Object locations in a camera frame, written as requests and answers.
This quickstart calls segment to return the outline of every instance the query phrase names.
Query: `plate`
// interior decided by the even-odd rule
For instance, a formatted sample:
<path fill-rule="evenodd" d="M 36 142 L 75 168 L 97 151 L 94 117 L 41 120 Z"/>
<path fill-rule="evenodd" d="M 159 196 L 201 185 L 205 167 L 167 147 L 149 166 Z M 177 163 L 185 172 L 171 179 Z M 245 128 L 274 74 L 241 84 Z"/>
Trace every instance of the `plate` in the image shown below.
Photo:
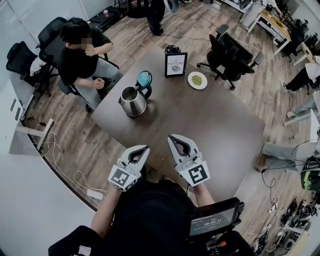
<path fill-rule="evenodd" d="M 199 76 L 202 78 L 202 84 L 201 85 L 195 85 L 194 82 L 192 82 L 192 77 L 193 76 Z M 197 90 L 202 90 L 204 88 L 207 87 L 207 84 L 208 84 L 208 80 L 207 78 L 205 77 L 204 74 L 200 73 L 200 72 L 191 72 L 189 75 L 188 75 L 188 83 L 189 85 L 191 85 L 194 89 L 197 89 Z"/>

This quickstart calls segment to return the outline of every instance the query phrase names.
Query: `kettle lid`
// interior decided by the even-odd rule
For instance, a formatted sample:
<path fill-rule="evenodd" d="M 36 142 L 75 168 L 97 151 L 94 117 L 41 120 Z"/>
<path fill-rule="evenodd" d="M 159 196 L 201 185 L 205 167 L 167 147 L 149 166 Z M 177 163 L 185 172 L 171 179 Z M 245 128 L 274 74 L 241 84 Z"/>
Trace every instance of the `kettle lid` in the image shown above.
<path fill-rule="evenodd" d="M 150 85 L 152 80 L 151 73 L 149 71 L 142 71 L 138 74 L 136 78 L 136 82 L 141 86 L 141 87 L 147 87 Z"/>

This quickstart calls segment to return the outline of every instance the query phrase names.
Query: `wooden floor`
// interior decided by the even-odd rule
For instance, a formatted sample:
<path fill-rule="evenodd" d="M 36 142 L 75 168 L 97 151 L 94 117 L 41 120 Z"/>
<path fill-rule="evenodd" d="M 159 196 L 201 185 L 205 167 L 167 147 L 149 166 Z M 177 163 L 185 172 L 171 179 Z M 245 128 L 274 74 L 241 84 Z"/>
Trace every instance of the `wooden floor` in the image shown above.
<path fill-rule="evenodd" d="M 280 80 L 289 82 L 303 64 L 294 67 L 289 63 L 289 59 L 282 58 L 280 53 L 277 56 L 271 54 L 273 44 L 269 34 L 259 26 L 256 26 L 250 34 L 247 33 L 238 23 L 240 15 L 227 5 L 216 9 L 211 4 L 204 4 L 196 0 L 182 6 L 177 15 L 165 14 L 162 27 L 166 35 L 160 37 L 151 34 L 145 19 L 124 17 L 105 32 L 114 44 L 114 50 L 108 53 L 108 56 L 124 74 L 151 47 L 164 48 L 168 44 L 175 44 L 182 51 L 188 52 L 188 62 L 195 66 L 197 62 L 206 62 L 206 56 L 211 47 L 207 40 L 209 34 L 215 34 L 215 26 L 228 24 L 228 32 L 237 40 L 266 52 L 263 63 L 255 67 L 256 73 L 243 76 L 235 83 L 235 91 L 230 93 L 237 96 L 265 122 L 265 141 L 298 144 L 308 140 L 308 121 L 302 121 L 290 127 L 283 126 L 287 111 L 307 97 L 306 90 L 301 89 L 290 94 L 284 93 L 280 88 Z M 178 39 L 168 34 L 175 37 L 187 36 L 197 40 L 187 37 Z M 254 55 L 259 52 L 245 44 L 243 46 Z M 220 80 L 219 86 L 228 88 L 229 84 Z M 59 91 L 56 83 L 52 83 L 51 91 L 51 97 L 46 94 L 36 97 L 27 116 L 34 116 L 37 121 L 54 119 L 55 124 L 51 131 L 56 134 L 56 143 L 63 150 L 62 160 L 59 149 L 55 149 L 56 163 L 71 180 L 74 179 L 74 173 L 80 170 L 84 173 L 90 186 L 108 189 L 111 167 L 125 148 L 94 124 L 90 119 L 90 114 L 86 113 L 86 103 L 82 98 L 64 95 Z M 31 128 L 38 127 L 35 122 L 26 122 L 26 124 Z M 43 152 L 47 150 L 47 146 L 44 145 Z M 51 152 L 47 155 L 47 159 L 52 165 L 55 165 Z M 152 179 L 160 176 L 151 173 Z M 310 197 L 310 194 L 301 189 L 300 177 L 295 173 L 269 170 L 264 174 L 264 178 L 267 184 L 276 178 L 272 198 L 279 196 L 279 207 L 287 207 L 294 196 L 297 196 L 299 200 Z M 76 179 L 85 186 L 80 173 L 76 174 Z M 82 193 L 74 184 L 72 186 Z M 242 223 L 236 229 L 250 244 L 265 225 L 275 223 L 275 216 L 268 214 L 269 193 L 270 190 L 265 187 L 261 174 L 254 170 L 250 171 L 236 193 L 236 196 L 246 205 L 241 216 Z M 97 206 L 97 203 L 86 197 L 84 193 L 81 195 L 93 206 Z M 274 224 L 269 241 L 276 237 L 278 231 L 279 229 Z"/>

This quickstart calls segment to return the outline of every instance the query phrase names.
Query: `electric kettle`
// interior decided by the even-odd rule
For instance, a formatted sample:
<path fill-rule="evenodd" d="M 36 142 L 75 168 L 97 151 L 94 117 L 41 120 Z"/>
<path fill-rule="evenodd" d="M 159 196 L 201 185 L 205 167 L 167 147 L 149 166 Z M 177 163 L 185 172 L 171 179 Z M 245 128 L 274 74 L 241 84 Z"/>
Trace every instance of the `electric kettle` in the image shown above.
<path fill-rule="evenodd" d="M 142 71 L 136 78 L 135 86 L 128 86 L 121 92 L 118 103 L 130 117 L 141 115 L 147 107 L 147 99 L 152 93 L 152 75 L 149 71 Z"/>

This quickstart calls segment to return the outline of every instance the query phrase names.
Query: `digital display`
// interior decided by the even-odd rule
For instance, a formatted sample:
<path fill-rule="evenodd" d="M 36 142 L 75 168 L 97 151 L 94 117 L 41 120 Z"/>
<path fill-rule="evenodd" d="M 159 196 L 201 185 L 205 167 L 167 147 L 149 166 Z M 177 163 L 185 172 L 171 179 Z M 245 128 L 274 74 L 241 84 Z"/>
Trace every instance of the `digital display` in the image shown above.
<path fill-rule="evenodd" d="M 190 236 L 196 236 L 229 226 L 234 216 L 235 208 L 213 215 L 191 220 Z"/>

